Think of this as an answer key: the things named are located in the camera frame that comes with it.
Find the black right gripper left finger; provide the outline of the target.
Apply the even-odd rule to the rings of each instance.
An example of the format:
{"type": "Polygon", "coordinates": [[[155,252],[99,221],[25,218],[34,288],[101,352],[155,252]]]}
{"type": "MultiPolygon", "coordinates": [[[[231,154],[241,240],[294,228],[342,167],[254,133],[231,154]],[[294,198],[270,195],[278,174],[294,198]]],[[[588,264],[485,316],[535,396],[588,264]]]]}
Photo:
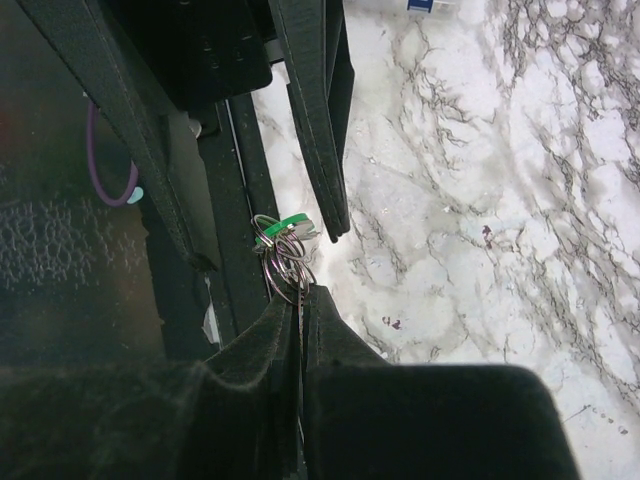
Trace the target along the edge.
{"type": "Polygon", "coordinates": [[[299,466],[302,297],[205,361],[3,368],[5,479],[282,479],[299,466]]]}

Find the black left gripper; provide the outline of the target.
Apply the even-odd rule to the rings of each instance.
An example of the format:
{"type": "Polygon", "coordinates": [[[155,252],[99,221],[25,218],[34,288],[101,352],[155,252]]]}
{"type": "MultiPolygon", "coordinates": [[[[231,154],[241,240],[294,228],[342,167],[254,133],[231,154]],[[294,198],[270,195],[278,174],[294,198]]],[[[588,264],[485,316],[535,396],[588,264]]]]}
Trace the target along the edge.
{"type": "Polygon", "coordinates": [[[178,253],[201,272],[217,269],[220,253],[205,164],[178,108],[268,86],[267,44],[278,35],[324,225],[332,242],[349,231],[343,160],[355,72],[341,1],[128,0],[112,12],[103,1],[19,5],[124,142],[178,253]]]}

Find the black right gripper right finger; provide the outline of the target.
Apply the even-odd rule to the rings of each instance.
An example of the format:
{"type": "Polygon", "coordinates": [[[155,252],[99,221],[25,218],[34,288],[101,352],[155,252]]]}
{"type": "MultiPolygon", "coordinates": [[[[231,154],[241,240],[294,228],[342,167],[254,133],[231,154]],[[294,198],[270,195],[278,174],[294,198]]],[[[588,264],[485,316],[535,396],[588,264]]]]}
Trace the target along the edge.
{"type": "Polygon", "coordinates": [[[393,365],[340,317],[304,306],[303,429],[313,479],[576,479],[542,381],[508,365],[393,365]]]}

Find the wire keyring with keys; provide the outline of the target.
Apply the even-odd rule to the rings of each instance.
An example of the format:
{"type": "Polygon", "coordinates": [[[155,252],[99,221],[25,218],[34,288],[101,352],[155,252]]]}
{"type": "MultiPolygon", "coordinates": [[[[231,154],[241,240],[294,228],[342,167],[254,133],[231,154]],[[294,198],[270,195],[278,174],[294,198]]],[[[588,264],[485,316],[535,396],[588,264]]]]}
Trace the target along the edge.
{"type": "Polygon", "coordinates": [[[293,305],[302,321],[305,296],[316,283],[315,275],[308,264],[306,243],[295,234],[281,235],[275,244],[261,251],[253,252],[259,256],[263,273],[270,292],[276,293],[287,303],[293,305]]]}

